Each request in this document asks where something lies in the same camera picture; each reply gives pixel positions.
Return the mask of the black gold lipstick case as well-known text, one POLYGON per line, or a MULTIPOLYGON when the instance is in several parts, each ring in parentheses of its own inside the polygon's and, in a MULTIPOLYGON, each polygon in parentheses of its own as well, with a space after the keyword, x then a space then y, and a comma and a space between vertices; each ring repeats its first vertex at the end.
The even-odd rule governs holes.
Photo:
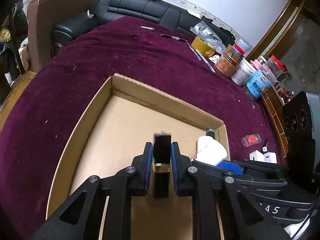
POLYGON ((169 194, 171 162, 171 135, 154 134, 153 142, 153 195, 167 198, 169 194))

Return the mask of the wooden brick-pattern cabinet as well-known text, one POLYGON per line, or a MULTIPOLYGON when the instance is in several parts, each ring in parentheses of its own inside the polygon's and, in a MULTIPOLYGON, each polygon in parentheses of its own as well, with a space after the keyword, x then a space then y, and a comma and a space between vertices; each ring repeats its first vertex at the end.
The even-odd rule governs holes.
POLYGON ((277 133, 277 137, 281 147, 281 157, 286 159, 288 153, 288 142, 284 132, 284 117, 283 117, 283 106, 284 103, 274 87, 269 88, 261 95, 261 101, 266 108, 274 130, 277 133))

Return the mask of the red lid clear jar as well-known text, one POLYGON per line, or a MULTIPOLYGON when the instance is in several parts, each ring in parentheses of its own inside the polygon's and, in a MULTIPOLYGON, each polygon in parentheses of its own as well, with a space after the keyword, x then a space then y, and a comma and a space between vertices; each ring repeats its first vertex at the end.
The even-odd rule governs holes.
POLYGON ((265 64, 276 79, 285 71, 285 67, 274 55, 272 55, 265 64))

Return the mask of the white power adapter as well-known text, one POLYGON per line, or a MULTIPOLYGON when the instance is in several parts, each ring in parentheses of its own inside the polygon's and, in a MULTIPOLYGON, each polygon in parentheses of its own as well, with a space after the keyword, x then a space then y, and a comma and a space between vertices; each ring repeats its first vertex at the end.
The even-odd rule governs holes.
POLYGON ((277 155, 274 152, 266 152, 264 153, 264 162, 266 163, 277 163, 277 155))

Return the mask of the yellow tape roll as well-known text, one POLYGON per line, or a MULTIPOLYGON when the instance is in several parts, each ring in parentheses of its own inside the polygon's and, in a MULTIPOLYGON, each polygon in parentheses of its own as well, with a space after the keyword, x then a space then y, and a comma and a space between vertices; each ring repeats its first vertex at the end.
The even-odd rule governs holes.
POLYGON ((194 38, 193 42, 191 43, 191 47, 195 50, 198 50, 205 57, 212 57, 216 52, 214 46, 199 37, 194 38))

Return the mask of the blue cartoon label jar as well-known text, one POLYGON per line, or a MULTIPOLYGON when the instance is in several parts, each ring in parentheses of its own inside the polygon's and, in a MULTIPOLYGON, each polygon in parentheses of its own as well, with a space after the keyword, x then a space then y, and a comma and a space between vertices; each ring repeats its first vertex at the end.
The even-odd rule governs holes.
POLYGON ((272 79, 270 74, 270 71, 262 66, 244 84, 245 92, 252 100, 257 100, 264 92, 271 88, 272 79))

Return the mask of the white plastic jar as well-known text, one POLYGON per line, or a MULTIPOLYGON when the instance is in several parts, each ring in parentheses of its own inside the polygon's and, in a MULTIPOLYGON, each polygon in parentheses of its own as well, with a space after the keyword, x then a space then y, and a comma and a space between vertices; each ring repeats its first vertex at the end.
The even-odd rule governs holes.
POLYGON ((256 69, 246 60, 243 59, 240 66, 231 75, 231 80, 237 85, 244 85, 247 80, 253 75, 256 69))

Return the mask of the maroon velvet tablecloth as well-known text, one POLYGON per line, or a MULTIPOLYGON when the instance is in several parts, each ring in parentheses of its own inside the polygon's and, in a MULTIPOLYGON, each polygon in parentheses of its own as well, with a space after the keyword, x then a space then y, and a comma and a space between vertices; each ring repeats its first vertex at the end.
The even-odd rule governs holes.
POLYGON ((223 120, 233 160, 280 144, 267 111, 244 89, 197 60, 178 32, 125 16, 69 43, 33 78, 1 131, 1 239, 29 239, 44 222, 55 169, 72 130, 102 84, 118 73, 223 120))

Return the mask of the small white box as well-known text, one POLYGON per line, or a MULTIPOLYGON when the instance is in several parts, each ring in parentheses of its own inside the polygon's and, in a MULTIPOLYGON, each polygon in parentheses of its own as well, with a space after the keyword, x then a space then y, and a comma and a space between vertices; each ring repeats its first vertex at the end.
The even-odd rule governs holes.
POLYGON ((264 155, 258 150, 255 150, 255 151, 251 152, 249 154, 249 159, 252 160, 252 161, 259 161, 259 162, 264 162, 265 161, 264 155))

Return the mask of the orange label jar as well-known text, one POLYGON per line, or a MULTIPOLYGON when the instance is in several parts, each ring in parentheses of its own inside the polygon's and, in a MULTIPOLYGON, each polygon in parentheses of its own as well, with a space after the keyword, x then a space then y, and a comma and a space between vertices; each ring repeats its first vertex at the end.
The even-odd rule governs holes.
POLYGON ((236 43, 229 44, 215 64, 216 69, 226 77, 230 77, 240 66, 245 51, 236 43))

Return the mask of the black leather sofa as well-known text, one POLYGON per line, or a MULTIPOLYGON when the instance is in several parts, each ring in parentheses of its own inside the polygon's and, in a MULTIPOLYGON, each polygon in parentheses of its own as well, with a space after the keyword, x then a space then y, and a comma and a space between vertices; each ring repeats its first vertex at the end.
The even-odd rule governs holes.
POLYGON ((213 20, 204 16, 197 18, 187 10, 163 0, 92 0, 86 9, 75 16, 67 16, 65 20, 54 24, 51 31, 53 55, 80 35, 124 16, 141 18, 188 35, 191 34, 191 27, 203 21, 225 46, 235 43, 234 35, 216 26, 213 20))

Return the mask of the cardboard box tray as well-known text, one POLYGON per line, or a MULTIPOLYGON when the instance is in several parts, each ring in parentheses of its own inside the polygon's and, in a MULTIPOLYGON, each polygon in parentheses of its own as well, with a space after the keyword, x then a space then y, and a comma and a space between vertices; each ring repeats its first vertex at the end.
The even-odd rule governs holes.
MULTIPOLYGON (((171 135, 180 152, 194 157, 197 141, 212 128, 229 147, 222 120, 159 89, 115 74, 97 91, 73 129, 57 165, 47 204, 50 216, 89 176, 115 175, 143 153, 156 133, 171 135)), ((192 239, 190 197, 132 200, 132 239, 192 239)))

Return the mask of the clear packet red item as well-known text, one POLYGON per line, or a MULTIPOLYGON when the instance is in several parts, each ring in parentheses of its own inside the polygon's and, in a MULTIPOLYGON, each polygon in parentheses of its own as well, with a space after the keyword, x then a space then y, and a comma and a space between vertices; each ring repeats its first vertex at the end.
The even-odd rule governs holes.
POLYGON ((253 145, 261 143, 261 137, 260 137, 259 134, 246 135, 245 137, 243 137, 241 139, 241 143, 245 147, 250 147, 250 146, 253 146, 253 145))

